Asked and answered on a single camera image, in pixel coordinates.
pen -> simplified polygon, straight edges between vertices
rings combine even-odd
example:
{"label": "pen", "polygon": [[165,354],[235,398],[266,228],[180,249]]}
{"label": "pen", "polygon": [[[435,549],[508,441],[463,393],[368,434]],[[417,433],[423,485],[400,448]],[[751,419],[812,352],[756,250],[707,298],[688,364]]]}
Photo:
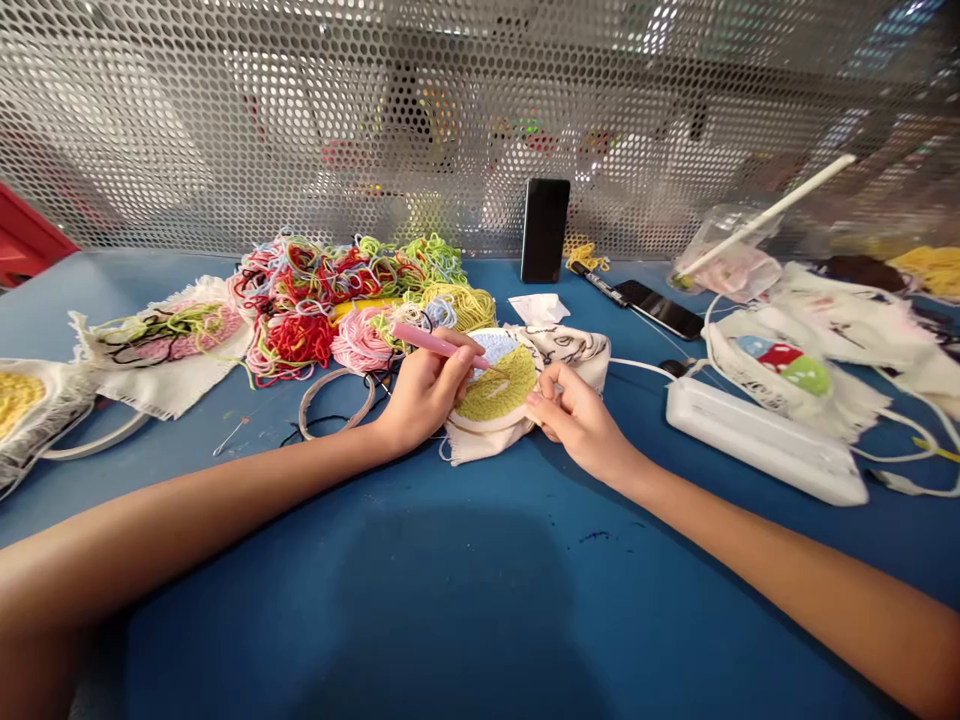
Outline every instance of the pen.
{"label": "pen", "polygon": [[626,307],[628,305],[627,301],[623,299],[623,295],[614,290],[612,287],[607,285],[603,280],[598,278],[592,272],[587,270],[586,266],[582,263],[574,261],[570,266],[570,269],[573,270],[577,275],[582,277],[588,283],[593,285],[597,290],[602,292],[608,298],[613,300],[619,307]]}

black smartphone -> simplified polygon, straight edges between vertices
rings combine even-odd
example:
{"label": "black smartphone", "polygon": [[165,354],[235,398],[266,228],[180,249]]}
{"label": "black smartphone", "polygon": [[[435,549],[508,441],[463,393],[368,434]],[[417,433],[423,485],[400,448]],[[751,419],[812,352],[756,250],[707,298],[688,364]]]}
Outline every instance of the black smartphone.
{"label": "black smartphone", "polygon": [[682,305],[667,300],[636,280],[627,280],[613,288],[627,301],[627,307],[638,315],[653,320],[684,340],[696,340],[703,330],[703,318]]}
{"label": "black smartphone", "polygon": [[523,211],[523,282],[557,282],[567,229],[568,180],[530,178]]}

table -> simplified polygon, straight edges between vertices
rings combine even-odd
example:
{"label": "table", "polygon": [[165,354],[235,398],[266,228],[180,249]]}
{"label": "table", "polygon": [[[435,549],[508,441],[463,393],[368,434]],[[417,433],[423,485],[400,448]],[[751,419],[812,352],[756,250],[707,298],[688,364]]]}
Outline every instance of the table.
{"label": "table", "polygon": [[[68,360],[69,309],[94,322],[136,312],[234,260],[83,253],[0,298],[0,353]],[[519,263],[465,263],[498,300],[557,291],[570,325],[614,355],[680,353],[571,273],[525,286]],[[618,263],[663,290],[662,264]],[[706,298],[683,298],[694,311]],[[703,355],[701,342],[690,352]],[[276,447],[306,385],[251,392],[235,370],[176,422],[151,421],[99,455],[41,462],[0,504],[0,545],[122,493]],[[352,414],[359,380],[328,386],[312,416]],[[870,504],[825,505],[672,429],[662,378],[611,367],[606,399],[653,460],[711,492],[860,558],[960,609],[956,502],[875,485]],[[906,412],[946,437],[932,413]],[[71,442],[129,417],[114,406]],[[251,420],[219,458],[213,449]],[[334,425],[328,428],[333,431]],[[874,452],[906,453],[883,423]],[[124,616],[82,694],[90,716],[898,717],[892,701],[698,548],[583,473],[539,432],[451,468],[438,442],[278,518]],[[901,467],[948,487],[955,466]]]}

hand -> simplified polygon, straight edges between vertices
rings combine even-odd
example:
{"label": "hand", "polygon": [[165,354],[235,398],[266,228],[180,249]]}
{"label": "hand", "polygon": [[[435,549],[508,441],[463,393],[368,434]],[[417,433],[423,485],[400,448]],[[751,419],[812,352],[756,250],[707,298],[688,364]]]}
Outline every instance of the hand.
{"label": "hand", "polygon": [[443,425],[454,403],[463,400],[467,392],[473,358],[486,352],[455,330],[437,328],[433,334],[458,345],[457,354],[445,358],[417,350],[408,355],[400,366],[390,402],[374,423],[398,455],[410,452]]}
{"label": "hand", "polygon": [[[557,383],[563,390],[557,392]],[[629,443],[597,391],[566,363],[548,365],[540,374],[540,392],[527,396],[530,414],[544,434],[598,480],[614,484],[646,458]]]}

forearm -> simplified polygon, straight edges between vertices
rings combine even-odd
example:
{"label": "forearm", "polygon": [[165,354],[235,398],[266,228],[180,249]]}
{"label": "forearm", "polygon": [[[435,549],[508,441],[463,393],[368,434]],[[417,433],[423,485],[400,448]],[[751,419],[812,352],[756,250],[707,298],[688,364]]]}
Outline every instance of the forearm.
{"label": "forearm", "polygon": [[65,520],[0,551],[0,639],[96,622],[398,454],[364,425],[184,475]]}
{"label": "forearm", "polygon": [[953,610],[639,454],[633,472],[608,484],[716,557],[913,712],[960,713],[960,615]]}

